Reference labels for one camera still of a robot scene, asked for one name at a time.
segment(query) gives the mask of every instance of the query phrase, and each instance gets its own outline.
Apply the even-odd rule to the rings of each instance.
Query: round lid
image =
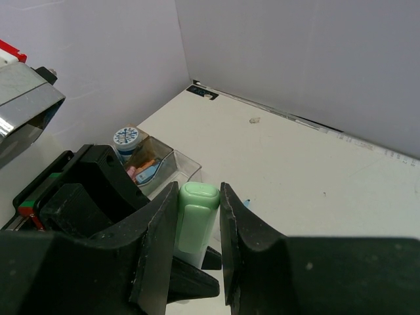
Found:
[[[138,129],[133,127],[122,128],[114,135],[117,148],[128,148],[137,145],[142,140]]]

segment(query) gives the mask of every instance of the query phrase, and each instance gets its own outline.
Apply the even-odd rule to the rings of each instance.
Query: white wall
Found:
[[[189,83],[173,0],[2,0],[0,38],[58,73],[48,131],[65,148],[108,142]]]
[[[420,157],[420,1],[176,2],[192,79]]]

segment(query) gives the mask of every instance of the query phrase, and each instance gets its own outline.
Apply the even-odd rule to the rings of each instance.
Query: black label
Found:
[[[203,89],[202,87],[197,87],[195,85],[191,85],[189,88],[187,88],[187,91],[194,93],[195,95],[200,95],[201,97],[208,97],[209,100],[214,100],[216,99],[216,97],[219,96],[219,94],[210,92],[208,90]]]

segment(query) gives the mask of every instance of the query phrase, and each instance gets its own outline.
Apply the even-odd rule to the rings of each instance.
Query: green strip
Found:
[[[34,205],[35,205],[35,202],[34,201],[28,201],[28,200],[26,200],[26,201],[22,202],[19,207],[33,208]]]
[[[49,177],[56,178],[59,177],[61,173],[51,173]]]

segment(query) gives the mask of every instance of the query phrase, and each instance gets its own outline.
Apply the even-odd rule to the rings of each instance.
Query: table surface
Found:
[[[378,147],[223,95],[209,100],[183,91],[139,128],[200,163],[204,182],[228,182],[287,236],[420,238],[416,161],[403,163]],[[211,245],[220,249],[215,238]],[[169,304],[167,314],[230,314],[222,273],[209,273],[220,282],[219,297]]]

